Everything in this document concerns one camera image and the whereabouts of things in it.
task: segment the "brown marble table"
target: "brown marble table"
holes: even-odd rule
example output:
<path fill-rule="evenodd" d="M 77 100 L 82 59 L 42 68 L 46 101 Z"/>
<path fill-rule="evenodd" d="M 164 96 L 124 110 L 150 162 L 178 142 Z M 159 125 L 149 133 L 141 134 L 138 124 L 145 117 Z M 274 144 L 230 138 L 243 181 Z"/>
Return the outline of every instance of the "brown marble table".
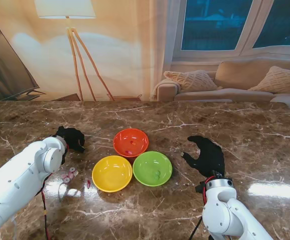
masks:
<path fill-rule="evenodd" d="M 234 178 L 238 198 L 273 239 L 290 240 L 290 111 L 281 103 L 196 102 L 1 102 L 0 167 L 28 144 L 54 134 L 58 126 L 85 134 L 86 151 L 70 151 L 45 187 L 48 230 L 54 240 L 186 240 L 201 216 L 204 178 L 181 158 L 199 151 L 187 141 L 202 135 L 222 147 L 225 170 Z M 115 155 L 112 139 L 125 128 L 147 133 L 149 149 L 169 157 L 171 179 L 147 187 L 134 177 L 116 193 L 87 180 L 95 163 Z M 61 174 L 79 174 L 68 185 Z M 20 240 L 45 239 L 43 204 L 35 197 L 17 214 Z M 0 229 L 12 239 L 13 224 Z M 204 225 L 194 239 L 206 240 Z"/>

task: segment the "tripod lamp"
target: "tripod lamp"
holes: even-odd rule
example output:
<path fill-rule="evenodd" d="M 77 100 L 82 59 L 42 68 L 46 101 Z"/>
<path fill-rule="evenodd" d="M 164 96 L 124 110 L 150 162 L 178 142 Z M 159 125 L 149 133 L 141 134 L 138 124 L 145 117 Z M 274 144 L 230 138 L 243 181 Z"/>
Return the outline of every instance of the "tripod lamp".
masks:
<path fill-rule="evenodd" d="M 108 96 L 110 97 L 111 100 L 114 101 L 114 98 L 106 86 L 104 80 L 100 76 L 100 73 L 95 65 L 95 62 L 89 53 L 87 47 L 85 46 L 84 42 L 82 41 L 81 37 L 79 36 L 76 28 L 71 27 L 70 24 L 70 19 L 94 19 L 96 18 L 91 0 L 35 0 L 35 6 L 36 6 L 36 11 L 38 14 L 39 18 L 42 19 L 66 19 L 69 23 L 69 27 L 67 28 L 67 37 L 69 40 L 73 60 L 74 60 L 74 67 L 75 67 L 75 76 L 77 80 L 77 86 L 78 86 L 78 91 L 80 95 L 80 100 L 83 101 L 83 94 L 82 94 L 82 89 L 81 89 L 81 83 L 80 83 L 80 78 L 79 78 L 79 72 L 78 72 L 78 67 L 77 67 L 77 60 L 76 60 L 76 53 L 75 49 L 80 61 L 81 68 L 83 70 L 83 74 L 85 77 L 85 80 L 87 82 L 89 91 L 94 99 L 96 101 L 92 86 L 90 84 L 90 81 L 87 77 L 83 58 L 78 46 L 78 43 L 76 41 L 79 41 L 80 45 L 86 52 L 95 72 L 103 86 L 105 87 Z"/>

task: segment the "sofa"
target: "sofa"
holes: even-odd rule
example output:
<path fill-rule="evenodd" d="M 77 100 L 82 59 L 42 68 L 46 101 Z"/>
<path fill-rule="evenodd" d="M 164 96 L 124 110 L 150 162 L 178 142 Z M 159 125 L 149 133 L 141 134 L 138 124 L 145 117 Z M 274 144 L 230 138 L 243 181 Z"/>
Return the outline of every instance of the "sofa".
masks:
<path fill-rule="evenodd" d="M 157 88 L 157 100 L 162 102 L 279 102 L 285 103 L 290 108 L 290 93 L 275 94 L 248 90 L 257 86 L 273 66 L 290 70 L 290 59 L 258 57 L 223 61 L 217 71 L 207 72 L 214 83 L 222 89 L 179 93 L 175 84 L 163 83 Z"/>

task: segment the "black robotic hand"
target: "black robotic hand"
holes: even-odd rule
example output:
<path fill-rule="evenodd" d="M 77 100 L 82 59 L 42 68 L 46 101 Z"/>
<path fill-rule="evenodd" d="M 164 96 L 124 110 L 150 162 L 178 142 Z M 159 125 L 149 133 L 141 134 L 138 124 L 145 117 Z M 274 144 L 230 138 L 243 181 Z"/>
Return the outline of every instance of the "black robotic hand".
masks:
<path fill-rule="evenodd" d="M 220 146 L 203 136 L 189 136 L 187 140 L 196 143 L 200 149 L 198 159 L 194 159 L 187 152 L 182 153 L 182 157 L 188 165 L 197 169 L 200 174 L 208 178 L 219 173 L 225 175 L 224 154 Z"/>
<path fill-rule="evenodd" d="M 60 126 L 55 135 L 62 137 L 70 149 L 80 153 L 85 151 L 85 136 L 80 130 Z"/>

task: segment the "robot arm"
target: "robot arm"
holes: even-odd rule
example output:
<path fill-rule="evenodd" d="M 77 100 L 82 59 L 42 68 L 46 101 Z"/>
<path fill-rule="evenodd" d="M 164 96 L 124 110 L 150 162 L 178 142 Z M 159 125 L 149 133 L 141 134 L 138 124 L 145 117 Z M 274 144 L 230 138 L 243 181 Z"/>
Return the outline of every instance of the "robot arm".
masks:
<path fill-rule="evenodd" d="M 63 138 L 48 137 L 27 146 L 0 168 L 0 227 L 42 188 L 56 172 L 66 152 Z"/>
<path fill-rule="evenodd" d="M 206 189 L 207 203 L 202 217 L 214 240 L 225 240 L 225 236 L 237 236 L 240 240 L 273 240 L 244 204 L 236 199 L 231 180 L 211 180 Z"/>

